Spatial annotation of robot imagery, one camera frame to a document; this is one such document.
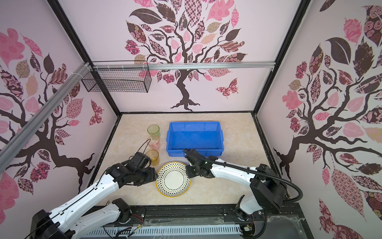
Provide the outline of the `blue plastic bin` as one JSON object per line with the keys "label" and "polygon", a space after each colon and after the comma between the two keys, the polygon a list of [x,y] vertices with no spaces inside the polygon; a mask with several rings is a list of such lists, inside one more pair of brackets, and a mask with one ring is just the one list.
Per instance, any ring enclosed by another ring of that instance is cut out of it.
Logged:
{"label": "blue plastic bin", "polygon": [[184,149],[195,149],[205,157],[224,152],[224,135],[218,121],[171,122],[166,143],[170,157],[183,157]]}

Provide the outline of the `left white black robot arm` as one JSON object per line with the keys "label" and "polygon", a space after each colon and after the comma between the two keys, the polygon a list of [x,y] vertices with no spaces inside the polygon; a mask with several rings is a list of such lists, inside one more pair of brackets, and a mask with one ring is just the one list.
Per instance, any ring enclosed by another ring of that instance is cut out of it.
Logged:
{"label": "left white black robot arm", "polygon": [[141,186],[156,181],[158,174],[152,160],[137,152],[129,160],[107,168],[101,178],[63,205],[36,213],[28,239],[79,239],[106,224],[128,223],[133,218],[131,207],[121,198],[97,211],[88,211],[106,196],[123,186]]}

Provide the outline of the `aluminium left crossbar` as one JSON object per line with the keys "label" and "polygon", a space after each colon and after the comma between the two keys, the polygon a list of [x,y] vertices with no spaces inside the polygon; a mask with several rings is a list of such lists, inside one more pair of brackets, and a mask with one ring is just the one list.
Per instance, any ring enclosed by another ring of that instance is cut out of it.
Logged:
{"label": "aluminium left crossbar", "polygon": [[55,108],[64,100],[65,96],[75,87],[75,85],[91,71],[92,67],[88,62],[82,63],[68,78],[68,80],[58,89],[58,91],[40,108],[40,110],[22,127],[9,143],[1,151],[1,172],[5,171],[12,160],[22,150],[25,144],[35,135],[47,118],[53,113]]}

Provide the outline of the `pink translucent plastic cup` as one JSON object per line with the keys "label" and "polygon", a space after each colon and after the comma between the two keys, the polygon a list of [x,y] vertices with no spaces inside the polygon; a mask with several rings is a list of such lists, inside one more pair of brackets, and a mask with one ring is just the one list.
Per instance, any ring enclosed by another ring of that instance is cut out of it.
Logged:
{"label": "pink translucent plastic cup", "polygon": [[154,150],[159,150],[160,149],[160,137],[156,136],[156,135],[151,135],[147,138],[148,140],[148,146],[151,148],[151,149],[154,149]]}

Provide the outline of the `green translucent plastic cup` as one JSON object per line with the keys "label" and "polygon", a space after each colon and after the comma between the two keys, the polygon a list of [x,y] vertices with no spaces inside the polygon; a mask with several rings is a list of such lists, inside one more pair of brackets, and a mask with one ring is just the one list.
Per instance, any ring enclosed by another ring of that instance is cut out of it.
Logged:
{"label": "green translucent plastic cup", "polygon": [[147,128],[147,132],[150,136],[160,137],[160,127],[157,124],[152,124]]}

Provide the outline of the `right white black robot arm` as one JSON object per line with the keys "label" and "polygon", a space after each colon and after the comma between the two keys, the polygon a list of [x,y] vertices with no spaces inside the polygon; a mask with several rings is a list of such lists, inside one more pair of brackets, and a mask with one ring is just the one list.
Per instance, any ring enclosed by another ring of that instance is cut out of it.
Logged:
{"label": "right white black robot arm", "polygon": [[216,157],[204,157],[195,149],[184,149],[185,158],[190,163],[186,166],[187,176],[212,179],[223,178],[251,189],[251,195],[243,195],[235,206],[234,213],[241,221],[258,212],[277,214],[281,211],[287,186],[265,164],[258,167],[244,167],[229,164]]}

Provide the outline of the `aluminium crossbar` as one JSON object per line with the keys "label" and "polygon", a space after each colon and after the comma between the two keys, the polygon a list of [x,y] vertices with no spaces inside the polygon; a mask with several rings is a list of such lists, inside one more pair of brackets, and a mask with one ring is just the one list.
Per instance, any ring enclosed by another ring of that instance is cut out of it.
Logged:
{"label": "aluminium crossbar", "polygon": [[65,96],[75,87],[75,85],[91,71],[92,67],[88,62],[82,63],[68,78],[68,80],[58,89],[58,91],[40,108],[40,110],[22,127],[9,143],[1,151],[1,172],[5,171],[12,160],[22,150],[25,144],[35,135],[47,118],[53,113],[55,108],[64,100]]}
{"label": "aluminium crossbar", "polygon": [[93,69],[142,69],[142,70],[188,70],[188,69],[243,69],[243,68],[271,68],[276,65],[271,61],[254,61],[254,62],[219,62],[219,63],[167,63],[167,64],[112,64],[112,62],[93,62]]}

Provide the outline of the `aluminium back crossbar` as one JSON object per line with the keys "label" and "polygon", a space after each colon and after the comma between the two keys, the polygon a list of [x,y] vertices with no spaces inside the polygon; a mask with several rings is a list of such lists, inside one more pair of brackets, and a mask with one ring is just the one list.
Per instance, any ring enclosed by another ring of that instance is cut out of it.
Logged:
{"label": "aluminium back crossbar", "polygon": [[243,68],[271,68],[276,65],[271,61],[254,61],[254,62],[219,62],[219,63],[167,63],[167,64],[112,64],[112,62],[93,62],[93,69],[142,69],[142,70],[188,70],[188,69],[243,69]]}

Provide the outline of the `yellow translucent plastic cup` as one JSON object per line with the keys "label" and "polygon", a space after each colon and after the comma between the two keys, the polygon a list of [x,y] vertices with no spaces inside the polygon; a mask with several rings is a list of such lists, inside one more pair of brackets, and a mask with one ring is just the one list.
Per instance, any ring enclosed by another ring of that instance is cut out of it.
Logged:
{"label": "yellow translucent plastic cup", "polygon": [[147,151],[145,154],[151,160],[150,166],[157,166],[159,164],[160,159],[159,159],[159,152],[157,150],[151,149],[151,150]]}

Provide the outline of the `polka dot yellow-rimmed plate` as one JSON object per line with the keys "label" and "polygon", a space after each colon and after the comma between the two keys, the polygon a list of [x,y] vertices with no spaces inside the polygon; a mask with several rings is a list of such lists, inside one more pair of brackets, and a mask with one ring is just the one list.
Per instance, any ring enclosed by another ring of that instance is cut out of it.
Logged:
{"label": "polka dot yellow-rimmed plate", "polygon": [[184,195],[190,185],[190,179],[186,172],[186,165],[181,162],[169,162],[163,165],[156,179],[157,190],[165,197],[176,198]]}

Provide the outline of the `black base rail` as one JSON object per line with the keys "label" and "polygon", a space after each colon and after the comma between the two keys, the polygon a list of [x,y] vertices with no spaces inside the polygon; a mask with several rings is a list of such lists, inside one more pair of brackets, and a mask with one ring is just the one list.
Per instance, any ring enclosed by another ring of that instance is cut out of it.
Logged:
{"label": "black base rail", "polygon": [[[241,236],[176,236],[165,239],[312,239],[313,234],[298,203],[282,206],[277,214],[258,212],[241,221],[234,204],[131,206],[133,218],[126,223],[113,222],[106,227],[238,225]],[[97,211],[95,206],[88,212]]]}

